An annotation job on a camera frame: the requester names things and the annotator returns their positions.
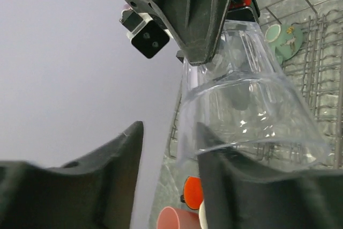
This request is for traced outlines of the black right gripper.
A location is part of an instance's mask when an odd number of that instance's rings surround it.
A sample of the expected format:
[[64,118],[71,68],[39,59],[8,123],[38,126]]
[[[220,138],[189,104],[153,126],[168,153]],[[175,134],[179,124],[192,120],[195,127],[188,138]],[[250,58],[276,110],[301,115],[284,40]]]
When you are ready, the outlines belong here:
[[209,62],[228,20],[259,23],[256,0],[125,0],[136,12],[159,17],[191,65]]

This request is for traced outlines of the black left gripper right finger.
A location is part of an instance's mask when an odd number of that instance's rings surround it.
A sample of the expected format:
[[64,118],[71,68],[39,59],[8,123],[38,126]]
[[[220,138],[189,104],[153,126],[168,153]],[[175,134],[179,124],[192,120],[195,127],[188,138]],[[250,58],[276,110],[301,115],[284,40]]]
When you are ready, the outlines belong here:
[[232,147],[198,156],[209,228],[342,228],[342,170],[280,172]]

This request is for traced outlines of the clear glass cup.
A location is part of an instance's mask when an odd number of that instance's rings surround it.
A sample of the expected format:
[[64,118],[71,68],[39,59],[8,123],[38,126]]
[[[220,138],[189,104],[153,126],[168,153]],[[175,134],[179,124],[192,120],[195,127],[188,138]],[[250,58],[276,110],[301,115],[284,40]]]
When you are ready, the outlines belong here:
[[283,73],[257,23],[226,20],[214,58],[183,64],[177,160],[234,150],[294,171],[329,155],[304,98]]

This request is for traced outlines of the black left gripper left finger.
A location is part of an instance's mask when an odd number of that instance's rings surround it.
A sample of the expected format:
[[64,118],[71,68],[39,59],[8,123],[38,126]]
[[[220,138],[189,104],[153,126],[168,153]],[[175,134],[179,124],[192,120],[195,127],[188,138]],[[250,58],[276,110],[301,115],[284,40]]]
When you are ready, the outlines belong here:
[[144,125],[62,167],[1,162],[1,228],[129,228]]

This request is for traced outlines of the pink plastic cup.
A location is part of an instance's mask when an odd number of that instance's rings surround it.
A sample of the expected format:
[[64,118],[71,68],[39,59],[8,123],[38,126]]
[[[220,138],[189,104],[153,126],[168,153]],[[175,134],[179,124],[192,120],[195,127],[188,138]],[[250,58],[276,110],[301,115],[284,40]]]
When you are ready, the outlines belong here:
[[167,206],[159,213],[157,229],[201,229],[198,214]]

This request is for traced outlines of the orange mug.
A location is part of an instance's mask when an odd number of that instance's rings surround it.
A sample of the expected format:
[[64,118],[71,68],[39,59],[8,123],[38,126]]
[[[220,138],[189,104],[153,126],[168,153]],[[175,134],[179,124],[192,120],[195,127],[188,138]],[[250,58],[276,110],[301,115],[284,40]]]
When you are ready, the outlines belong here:
[[189,176],[185,180],[180,201],[191,210],[198,210],[203,202],[203,190],[199,177]]

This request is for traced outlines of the mint green ceramic mug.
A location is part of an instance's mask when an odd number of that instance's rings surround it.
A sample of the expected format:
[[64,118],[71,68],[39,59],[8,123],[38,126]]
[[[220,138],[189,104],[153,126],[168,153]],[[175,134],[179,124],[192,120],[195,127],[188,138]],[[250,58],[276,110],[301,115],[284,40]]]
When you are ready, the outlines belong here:
[[303,32],[295,25],[273,24],[265,32],[265,39],[278,63],[291,59],[301,48]]

